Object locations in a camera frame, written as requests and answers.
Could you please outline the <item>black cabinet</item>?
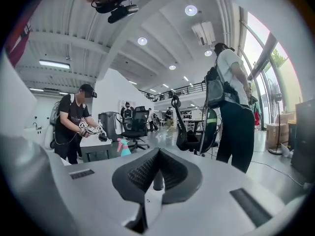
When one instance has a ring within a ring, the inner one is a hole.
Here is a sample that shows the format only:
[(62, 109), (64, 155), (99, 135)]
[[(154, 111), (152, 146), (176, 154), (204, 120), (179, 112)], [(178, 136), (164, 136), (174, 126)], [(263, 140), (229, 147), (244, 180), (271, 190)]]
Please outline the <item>black cabinet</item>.
[(296, 138), (291, 164), (304, 177), (315, 177), (315, 99), (296, 105)]

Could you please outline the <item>dark grey box unit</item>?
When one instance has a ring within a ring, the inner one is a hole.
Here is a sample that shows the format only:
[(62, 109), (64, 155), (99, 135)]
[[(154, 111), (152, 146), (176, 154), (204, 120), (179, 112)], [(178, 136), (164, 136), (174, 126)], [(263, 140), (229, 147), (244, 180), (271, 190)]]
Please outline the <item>dark grey box unit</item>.
[(113, 142), (123, 137), (120, 117), (120, 114), (117, 112), (103, 112), (98, 114), (98, 119), (101, 122), (103, 130), (106, 132), (107, 138)]

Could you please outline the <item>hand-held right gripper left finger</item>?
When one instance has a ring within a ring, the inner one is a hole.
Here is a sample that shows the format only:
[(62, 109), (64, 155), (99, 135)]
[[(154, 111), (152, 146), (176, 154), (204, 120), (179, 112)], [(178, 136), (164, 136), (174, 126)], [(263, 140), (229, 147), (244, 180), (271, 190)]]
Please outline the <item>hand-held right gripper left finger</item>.
[(161, 192), (150, 185), (143, 206), (124, 200), (112, 184), (112, 175), (120, 166), (140, 158), (148, 151), (66, 166), (56, 155), (50, 165), (56, 186), (76, 223), (78, 236), (143, 236), (131, 230), (146, 217), (149, 227), (161, 213)]

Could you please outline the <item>rectangular ceiling light panel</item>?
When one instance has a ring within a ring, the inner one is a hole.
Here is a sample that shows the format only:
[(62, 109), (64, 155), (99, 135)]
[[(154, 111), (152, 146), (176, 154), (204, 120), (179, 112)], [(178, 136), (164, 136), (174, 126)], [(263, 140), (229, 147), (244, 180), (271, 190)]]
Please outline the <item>rectangular ceiling light panel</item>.
[(39, 60), (39, 64), (42, 66), (50, 66), (50, 67), (56, 67), (56, 68), (62, 68), (62, 69), (70, 69), (70, 64), (68, 63), (62, 63), (62, 62), (55, 62), (50, 60)]

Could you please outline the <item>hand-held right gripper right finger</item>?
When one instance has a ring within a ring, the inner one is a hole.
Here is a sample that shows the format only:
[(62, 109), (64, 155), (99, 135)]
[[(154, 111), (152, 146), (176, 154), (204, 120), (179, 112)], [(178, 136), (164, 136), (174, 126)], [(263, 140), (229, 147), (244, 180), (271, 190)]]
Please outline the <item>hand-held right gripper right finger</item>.
[(290, 236), (289, 226), (304, 203), (285, 204), (240, 170), (210, 159), (170, 149), (188, 163), (186, 179), (167, 191), (159, 236)]

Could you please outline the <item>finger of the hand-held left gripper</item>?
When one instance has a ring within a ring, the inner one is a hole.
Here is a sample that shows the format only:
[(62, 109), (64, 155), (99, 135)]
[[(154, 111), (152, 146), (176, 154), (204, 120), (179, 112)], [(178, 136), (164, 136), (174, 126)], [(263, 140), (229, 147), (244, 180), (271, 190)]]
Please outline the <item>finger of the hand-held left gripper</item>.
[(36, 98), (21, 80), (6, 53), (1, 53), (0, 135), (21, 136), (35, 105)]

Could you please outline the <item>white ceiling air conditioner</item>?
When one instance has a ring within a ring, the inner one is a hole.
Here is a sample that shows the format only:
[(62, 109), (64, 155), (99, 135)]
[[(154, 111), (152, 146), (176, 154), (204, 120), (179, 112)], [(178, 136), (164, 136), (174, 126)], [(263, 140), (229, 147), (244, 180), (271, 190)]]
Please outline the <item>white ceiling air conditioner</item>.
[(201, 46), (212, 46), (216, 41), (213, 25), (210, 21), (195, 24), (191, 29)]

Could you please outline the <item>white table grey frame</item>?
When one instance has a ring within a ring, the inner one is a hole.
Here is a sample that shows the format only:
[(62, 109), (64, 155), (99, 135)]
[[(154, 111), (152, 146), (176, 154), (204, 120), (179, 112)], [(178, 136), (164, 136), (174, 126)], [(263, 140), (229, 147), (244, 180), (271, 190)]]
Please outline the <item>white table grey frame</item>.
[(100, 141), (96, 136), (83, 138), (80, 143), (83, 162), (87, 163), (109, 159), (109, 150), (111, 149), (111, 145), (111, 140)]

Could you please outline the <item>person's red shirt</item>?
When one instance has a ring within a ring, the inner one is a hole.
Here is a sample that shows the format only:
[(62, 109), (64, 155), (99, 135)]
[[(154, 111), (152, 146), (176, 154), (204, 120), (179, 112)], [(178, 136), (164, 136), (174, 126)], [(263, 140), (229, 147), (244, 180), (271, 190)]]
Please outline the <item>person's red shirt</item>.
[(13, 29), (6, 38), (4, 49), (15, 68), (21, 59), (31, 32), (31, 17), (42, 0), (30, 0), (19, 14)]

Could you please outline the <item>teal spray bottle pink nozzle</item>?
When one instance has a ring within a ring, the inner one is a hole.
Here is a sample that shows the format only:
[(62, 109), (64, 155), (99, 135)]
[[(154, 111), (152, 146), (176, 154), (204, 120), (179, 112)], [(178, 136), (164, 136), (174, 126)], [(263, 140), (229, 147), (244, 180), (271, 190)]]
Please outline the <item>teal spray bottle pink nozzle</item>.
[(128, 147), (128, 140), (126, 139), (122, 139), (122, 138), (118, 138), (118, 148), (117, 148), (117, 152), (120, 153), (120, 156), (126, 156), (126, 155), (130, 155), (130, 149)]

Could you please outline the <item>black mezzanine railing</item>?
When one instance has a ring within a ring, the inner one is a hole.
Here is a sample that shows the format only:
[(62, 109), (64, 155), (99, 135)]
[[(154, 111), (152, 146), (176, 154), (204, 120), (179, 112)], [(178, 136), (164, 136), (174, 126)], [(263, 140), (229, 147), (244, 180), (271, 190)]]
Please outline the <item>black mezzanine railing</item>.
[(188, 86), (176, 88), (176, 89), (170, 89), (165, 92), (148, 92), (148, 91), (143, 91), (139, 90), (148, 100), (152, 102), (158, 102), (158, 101), (163, 101), (167, 99), (171, 99), (174, 95), (176, 96), (186, 96), (189, 94), (194, 94), (194, 93), (200, 93), (200, 92), (205, 92), (206, 90), (206, 85), (204, 82), (197, 83), (197, 84), (189, 84)]

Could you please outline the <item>brown cardboard box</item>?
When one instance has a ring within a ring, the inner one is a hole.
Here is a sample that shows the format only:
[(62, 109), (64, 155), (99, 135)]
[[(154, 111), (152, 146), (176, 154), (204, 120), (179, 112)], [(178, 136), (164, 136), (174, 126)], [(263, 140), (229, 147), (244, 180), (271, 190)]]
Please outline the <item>brown cardboard box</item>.
[(280, 135), (279, 135), (279, 125), (276, 123), (271, 123), (266, 125), (266, 147), (276, 148), (278, 141), (279, 144), (285, 144), (288, 142), (289, 128), (288, 124), (280, 124)]

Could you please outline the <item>black office chair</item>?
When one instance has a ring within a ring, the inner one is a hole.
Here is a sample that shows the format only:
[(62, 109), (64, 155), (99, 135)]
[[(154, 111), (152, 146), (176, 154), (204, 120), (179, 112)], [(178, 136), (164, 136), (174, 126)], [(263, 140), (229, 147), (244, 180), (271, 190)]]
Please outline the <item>black office chair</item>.
[(214, 146), (217, 136), (217, 113), (213, 109), (207, 108), (205, 120), (202, 122), (202, 136), (200, 141), (199, 154), (204, 154)]
[(180, 114), (179, 107), (181, 106), (181, 102), (177, 95), (173, 95), (171, 105), (175, 109), (178, 118), (177, 120), (178, 136), (176, 140), (176, 145), (178, 149), (181, 151), (189, 150), (190, 152), (193, 152), (194, 155), (198, 155), (198, 152), (200, 151), (203, 131), (197, 130), (197, 127), (201, 120), (193, 121), (192, 123), (194, 123), (194, 129), (187, 130), (182, 119), (182, 116)]
[(131, 129), (122, 132), (122, 136), (128, 139), (132, 139), (134, 144), (129, 145), (129, 150), (133, 153), (137, 148), (145, 150), (145, 147), (150, 148), (148, 144), (139, 144), (138, 141), (148, 135), (147, 121), (149, 110), (146, 110), (144, 106), (139, 106), (134, 109), (132, 115)]

